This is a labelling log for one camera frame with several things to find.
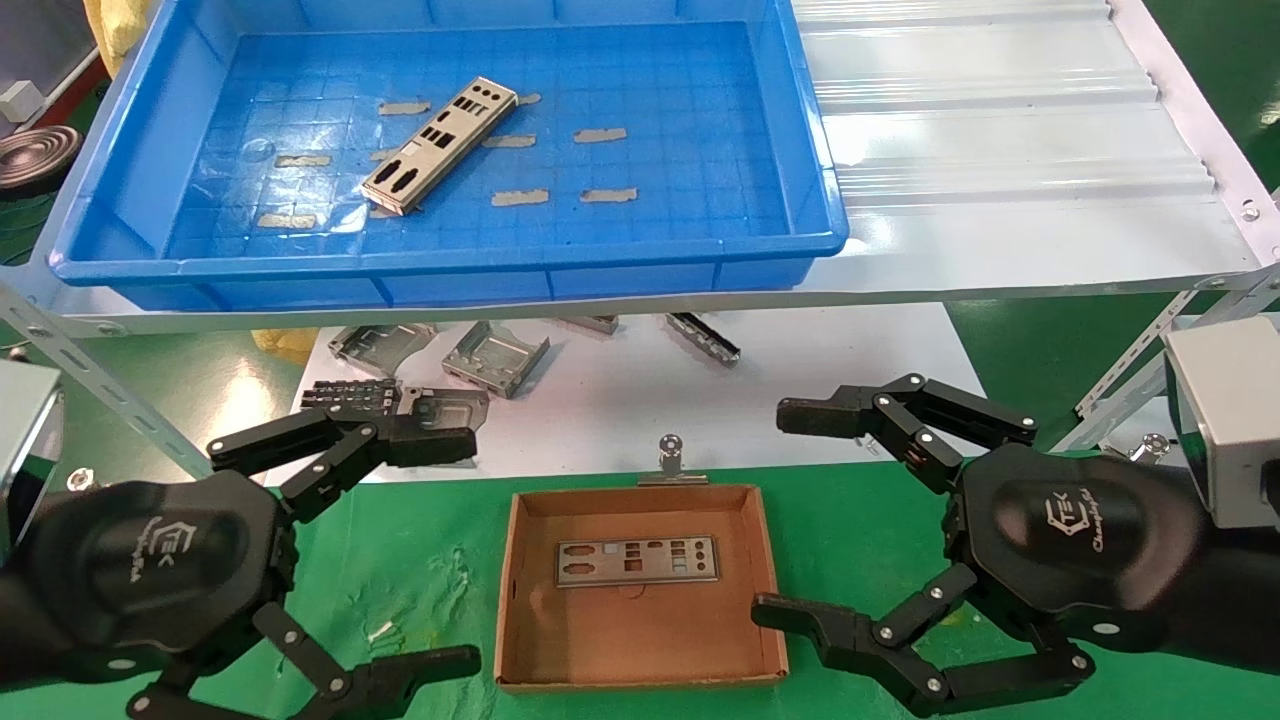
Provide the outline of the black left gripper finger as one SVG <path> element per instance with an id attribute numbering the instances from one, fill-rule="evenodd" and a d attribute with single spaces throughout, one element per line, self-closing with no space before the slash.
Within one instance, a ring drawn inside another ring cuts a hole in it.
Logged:
<path id="1" fill-rule="evenodd" d="M 467 427 L 429 429 L 410 415 L 308 407 L 207 445 L 212 470 L 251 477 L 301 459 L 311 462 L 280 486 L 294 521 L 310 523 L 381 465 L 426 468 L 477 452 Z"/>

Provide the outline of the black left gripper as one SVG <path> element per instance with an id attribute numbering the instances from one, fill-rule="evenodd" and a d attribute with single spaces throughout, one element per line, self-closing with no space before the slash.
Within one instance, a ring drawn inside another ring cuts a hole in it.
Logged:
<path id="1" fill-rule="evenodd" d="M 189 691 L 264 638 L 314 687 L 293 719 L 402 719 L 421 687 L 480 671 L 474 644 L 343 669 L 279 605 L 294 536 L 276 496 L 236 471 L 47 498 L 20 539 L 20 680 L 109 683 L 166 667 L 128 717 L 252 719 Z"/>

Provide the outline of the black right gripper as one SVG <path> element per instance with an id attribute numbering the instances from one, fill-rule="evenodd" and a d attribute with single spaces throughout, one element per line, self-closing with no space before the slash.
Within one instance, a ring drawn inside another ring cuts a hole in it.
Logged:
<path id="1" fill-rule="evenodd" d="M 777 428 L 869 437 L 928 489 L 954 492 L 946 548 L 963 564 L 882 619 L 782 594 L 753 598 L 758 626 L 808 638 L 822 666 L 870 678 L 915 717 L 933 717 L 1071 693 L 1094 662 L 1065 635 L 1120 652 L 1169 647 L 1169 596 L 1206 534 L 1185 473 L 1037 452 L 1027 447 L 1038 433 L 1032 416 L 919 374 L 782 398 Z M 963 469 L 943 434 L 996 450 Z M 915 643 L 968 598 L 1032 653 L 948 669 L 923 659 Z"/>

